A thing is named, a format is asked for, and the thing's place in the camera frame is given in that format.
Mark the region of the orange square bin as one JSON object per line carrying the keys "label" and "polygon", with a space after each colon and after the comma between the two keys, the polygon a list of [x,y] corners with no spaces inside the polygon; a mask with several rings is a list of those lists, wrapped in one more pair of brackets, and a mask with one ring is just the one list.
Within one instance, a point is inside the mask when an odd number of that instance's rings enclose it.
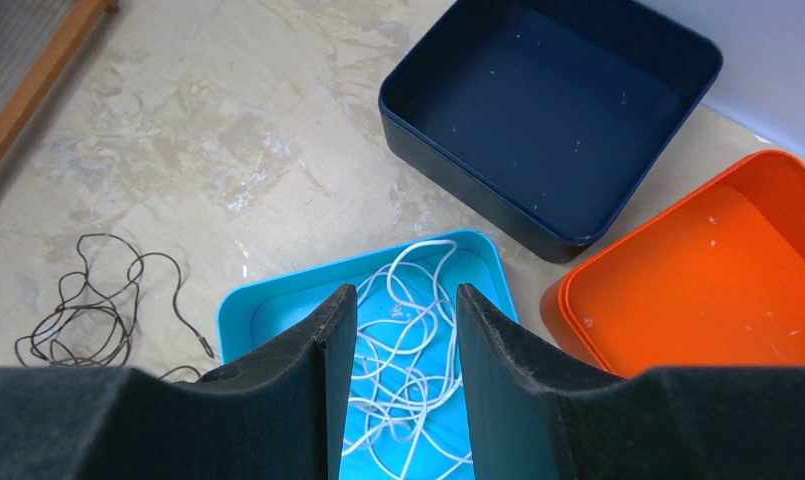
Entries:
{"label": "orange square bin", "polygon": [[568,354],[621,377],[657,366],[805,366],[805,165],[751,154],[550,286]]}

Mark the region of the dark navy square bin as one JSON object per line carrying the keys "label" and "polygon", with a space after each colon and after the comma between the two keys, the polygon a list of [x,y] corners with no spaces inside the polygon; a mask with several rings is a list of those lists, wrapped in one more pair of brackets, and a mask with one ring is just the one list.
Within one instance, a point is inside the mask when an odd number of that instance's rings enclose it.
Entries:
{"label": "dark navy square bin", "polygon": [[723,65],[635,1],[457,1],[383,81],[389,148],[541,259],[601,239]]}

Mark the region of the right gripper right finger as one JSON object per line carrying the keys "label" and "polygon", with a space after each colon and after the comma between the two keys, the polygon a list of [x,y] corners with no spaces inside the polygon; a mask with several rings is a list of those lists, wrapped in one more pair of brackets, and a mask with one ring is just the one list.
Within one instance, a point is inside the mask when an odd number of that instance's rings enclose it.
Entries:
{"label": "right gripper right finger", "polygon": [[661,367],[625,379],[457,290],[478,479],[805,479],[805,368]]}

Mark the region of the wooden tiered shelf rack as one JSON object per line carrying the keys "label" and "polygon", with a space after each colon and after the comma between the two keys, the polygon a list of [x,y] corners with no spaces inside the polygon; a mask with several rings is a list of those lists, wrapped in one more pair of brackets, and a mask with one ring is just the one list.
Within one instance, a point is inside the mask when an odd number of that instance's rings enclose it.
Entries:
{"label": "wooden tiered shelf rack", "polygon": [[0,164],[116,1],[0,1]]}

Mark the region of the light blue square bin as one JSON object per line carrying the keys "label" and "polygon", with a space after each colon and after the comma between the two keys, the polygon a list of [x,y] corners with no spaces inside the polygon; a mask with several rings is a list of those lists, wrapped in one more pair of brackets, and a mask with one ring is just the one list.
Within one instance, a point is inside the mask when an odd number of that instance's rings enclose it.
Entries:
{"label": "light blue square bin", "polygon": [[470,479],[456,292],[516,310],[494,243],[456,230],[240,287],[218,312],[230,362],[290,328],[338,287],[357,293],[344,479]]}

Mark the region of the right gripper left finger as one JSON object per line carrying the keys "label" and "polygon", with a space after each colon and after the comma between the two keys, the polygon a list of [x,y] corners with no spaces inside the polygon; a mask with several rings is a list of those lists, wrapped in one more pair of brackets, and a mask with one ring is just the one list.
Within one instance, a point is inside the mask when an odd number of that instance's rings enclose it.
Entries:
{"label": "right gripper left finger", "polygon": [[334,479],[356,323],[344,284],[195,382],[0,367],[0,479]]}

